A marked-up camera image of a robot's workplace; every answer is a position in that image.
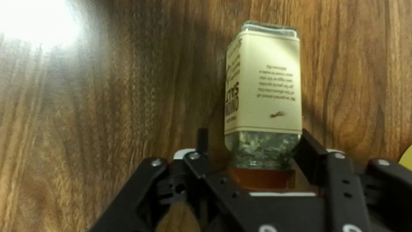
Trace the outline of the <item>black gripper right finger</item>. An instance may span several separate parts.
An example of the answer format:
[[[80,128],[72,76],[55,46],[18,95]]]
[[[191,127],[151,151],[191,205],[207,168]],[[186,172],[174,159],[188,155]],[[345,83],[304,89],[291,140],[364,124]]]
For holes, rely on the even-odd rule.
[[[305,190],[316,194],[337,194],[344,190],[341,178],[346,158],[328,153],[308,131],[303,131],[294,149],[294,162],[308,181]]]

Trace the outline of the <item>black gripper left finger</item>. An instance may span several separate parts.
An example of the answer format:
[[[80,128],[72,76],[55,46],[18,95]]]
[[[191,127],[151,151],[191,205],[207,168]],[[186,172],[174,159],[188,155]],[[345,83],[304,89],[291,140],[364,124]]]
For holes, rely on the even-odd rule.
[[[210,168],[207,156],[209,129],[200,128],[193,149],[180,149],[173,156],[173,169],[178,172],[206,173]]]

